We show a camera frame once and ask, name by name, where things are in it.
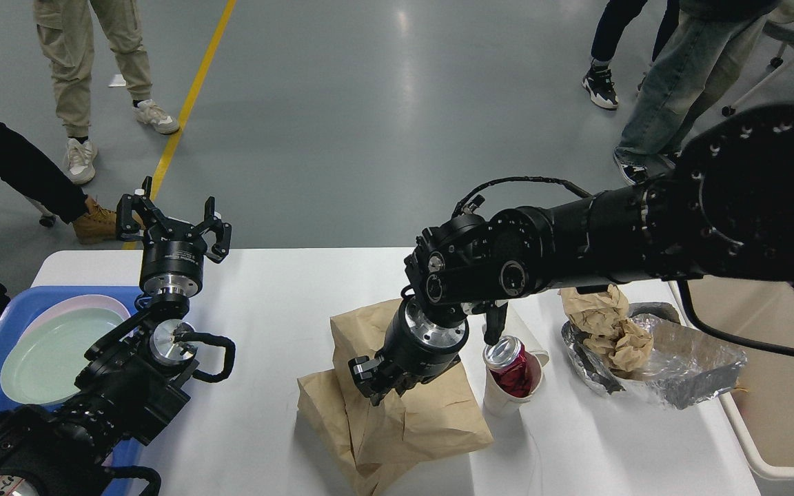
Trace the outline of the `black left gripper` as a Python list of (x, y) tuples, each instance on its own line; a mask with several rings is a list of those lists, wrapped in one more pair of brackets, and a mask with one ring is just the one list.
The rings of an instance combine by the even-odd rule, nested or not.
[[(229, 255), (232, 225), (223, 222), (215, 210), (215, 198), (204, 204), (204, 219), (187, 231), (187, 241), (174, 240), (174, 228), (151, 200), (152, 177), (141, 188), (124, 194), (116, 207), (114, 235), (124, 242), (143, 242), (139, 288), (154, 296), (176, 292), (191, 298), (203, 288), (204, 256), (220, 264)], [(209, 245), (205, 234), (214, 234)]]

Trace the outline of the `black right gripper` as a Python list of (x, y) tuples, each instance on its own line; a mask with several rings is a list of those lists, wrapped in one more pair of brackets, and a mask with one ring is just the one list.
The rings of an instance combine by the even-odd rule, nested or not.
[(391, 391), (401, 397), (417, 383), (426, 384), (457, 364), (467, 339), (466, 320), (439, 326), (412, 296), (400, 303), (378, 357), (350, 359), (349, 372), (360, 393), (378, 407)]

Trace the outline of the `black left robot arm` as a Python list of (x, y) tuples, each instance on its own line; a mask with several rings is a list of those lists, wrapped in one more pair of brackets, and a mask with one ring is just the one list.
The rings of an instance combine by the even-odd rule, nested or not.
[(201, 292), (203, 263), (229, 254), (232, 227), (214, 197), (198, 224), (165, 216), (151, 200), (152, 178), (119, 201), (117, 238), (143, 245), (136, 313), (86, 349), (78, 393), (54, 411), (21, 406), (0, 412), (0, 478), (38, 495), (101, 495), (114, 480), (163, 480), (145, 466), (107, 466), (123, 440), (148, 445), (189, 402), (190, 379), (217, 383), (232, 373), (236, 345), (185, 321)]

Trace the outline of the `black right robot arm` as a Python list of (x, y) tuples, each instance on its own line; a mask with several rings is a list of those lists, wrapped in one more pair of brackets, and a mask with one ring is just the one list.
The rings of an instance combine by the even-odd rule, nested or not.
[(604, 289), (634, 280), (706, 274), (783, 280), (794, 289), (794, 101), (742, 111), (690, 141), (675, 167), (628, 187), (549, 209), (475, 214), (476, 189), (447, 223), (424, 229), (406, 257), (405, 296), (372, 358), (350, 359), (356, 388), (373, 405), (459, 363), (467, 315), (486, 316), (485, 342), (503, 333), (512, 298), (550, 289)]

